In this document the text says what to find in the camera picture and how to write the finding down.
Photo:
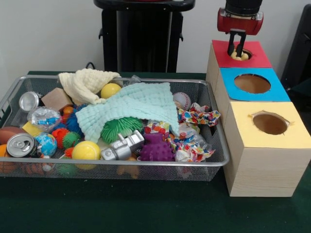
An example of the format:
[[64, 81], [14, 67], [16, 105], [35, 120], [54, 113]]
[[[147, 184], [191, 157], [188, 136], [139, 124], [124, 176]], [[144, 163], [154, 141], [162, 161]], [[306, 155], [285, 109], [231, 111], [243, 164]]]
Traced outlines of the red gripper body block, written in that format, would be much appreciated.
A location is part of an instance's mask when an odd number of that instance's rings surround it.
[[263, 12], [254, 16], [240, 17], [231, 15], [227, 11], [218, 11], [217, 29], [220, 32], [245, 32], [246, 35], [257, 35], [263, 24]]

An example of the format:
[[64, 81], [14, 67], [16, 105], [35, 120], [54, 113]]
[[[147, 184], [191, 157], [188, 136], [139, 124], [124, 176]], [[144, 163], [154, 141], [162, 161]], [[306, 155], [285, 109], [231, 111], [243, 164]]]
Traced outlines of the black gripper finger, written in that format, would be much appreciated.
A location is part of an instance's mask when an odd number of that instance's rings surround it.
[[237, 57], [242, 57], [243, 47], [246, 39], [245, 32], [238, 32], [238, 35], [241, 37], [239, 44], [236, 47]]
[[231, 56], [231, 54], [234, 52], [235, 45], [234, 45], [234, 37], [236, 35], [236, 31], [230, 31], [230, 38], [229, 38], [229, 43], [228, 43], [228, 49], [227, 49], [227, 54]]

